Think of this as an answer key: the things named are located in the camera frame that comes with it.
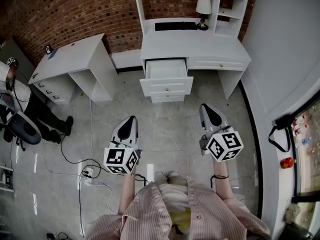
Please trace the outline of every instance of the striped shirt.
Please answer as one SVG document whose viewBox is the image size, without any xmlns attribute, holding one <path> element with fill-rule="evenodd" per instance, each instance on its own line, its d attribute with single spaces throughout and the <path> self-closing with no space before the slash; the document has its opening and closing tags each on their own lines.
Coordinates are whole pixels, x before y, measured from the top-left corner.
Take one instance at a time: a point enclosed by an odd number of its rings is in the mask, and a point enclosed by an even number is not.
<svg viewBox="0 0 320 240">
<path fill-rule="evenodd" d="M 235 199 L 221 200 L 210 188 L 187 178 L 191 240 L 270 240 L 268 227 Z M 172 221 L 158 186 L 151 182 L 123 215 L 103 215 L 90 226 L 86 240 L 167 240 Z"/>
</svg>

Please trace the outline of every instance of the electrical outlet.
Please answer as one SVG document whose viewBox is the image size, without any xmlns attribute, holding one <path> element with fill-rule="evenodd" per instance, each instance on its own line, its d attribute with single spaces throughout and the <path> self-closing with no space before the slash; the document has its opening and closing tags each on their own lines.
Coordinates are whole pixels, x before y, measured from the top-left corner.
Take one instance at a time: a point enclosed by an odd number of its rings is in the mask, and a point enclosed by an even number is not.
<svg viewBox="0 0 320 240">
<path fill-rule="evenodd" d="M 94 169 L 89 168 L 89 167 L 87 167 L 84 171 L 87 171 L 88 172 L 88 176 L 91 176 L 91 177 L 92 177 L 92 175 L 94 173 Z M 84 179 L 84 184 L 87 185 L 87 186 L 90 186 L 91 182 L 92 182 L 92 178 L 86 177 Z"/>
</svg>

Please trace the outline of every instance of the open drawer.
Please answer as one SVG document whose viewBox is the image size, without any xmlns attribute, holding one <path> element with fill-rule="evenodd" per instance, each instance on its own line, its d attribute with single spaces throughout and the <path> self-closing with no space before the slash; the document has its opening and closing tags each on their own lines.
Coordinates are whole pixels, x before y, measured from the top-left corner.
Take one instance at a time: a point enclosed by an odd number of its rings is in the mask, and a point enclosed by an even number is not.
<svg viewBox="0 0 320 240">
<path fill-rule="evenodd" d="M 184 59 L 151 60 L 140 79 L 144 96 L 177 96 L 191 93 L 193 76 L 187 75 Z"/>
</svg>

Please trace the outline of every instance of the desk leg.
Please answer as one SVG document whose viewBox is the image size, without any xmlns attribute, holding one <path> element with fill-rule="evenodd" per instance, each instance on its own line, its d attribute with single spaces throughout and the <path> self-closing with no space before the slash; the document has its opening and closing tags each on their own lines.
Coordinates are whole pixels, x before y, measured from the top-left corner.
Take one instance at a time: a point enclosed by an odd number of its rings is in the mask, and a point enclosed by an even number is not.
<svg viewBox="0 0 320 240">
<path fill-rule="evenodd" d="M 229 99 L 243 73 L 244 71 L 218 70 L 218 75 L 220 77 L 226 99 Z"/>
</svg>

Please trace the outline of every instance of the red object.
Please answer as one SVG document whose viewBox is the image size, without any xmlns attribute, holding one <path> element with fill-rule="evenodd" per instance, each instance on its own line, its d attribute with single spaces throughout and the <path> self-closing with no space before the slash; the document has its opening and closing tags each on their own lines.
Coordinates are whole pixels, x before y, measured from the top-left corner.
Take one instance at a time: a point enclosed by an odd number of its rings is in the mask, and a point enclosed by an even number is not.
<svg viewBox="0 0 320 240">
<path fill-rule="evenodd" d="M 287 169 L 287 168 L 291 168 L 292 166 L 294 166 L 294 164 L 297 161 L 295 159 L 292 159 L 291 157 L 287 157 L 285 159 L 282 159 L 280 162 L 281 168 L 282 169 Z"/>
</svg>

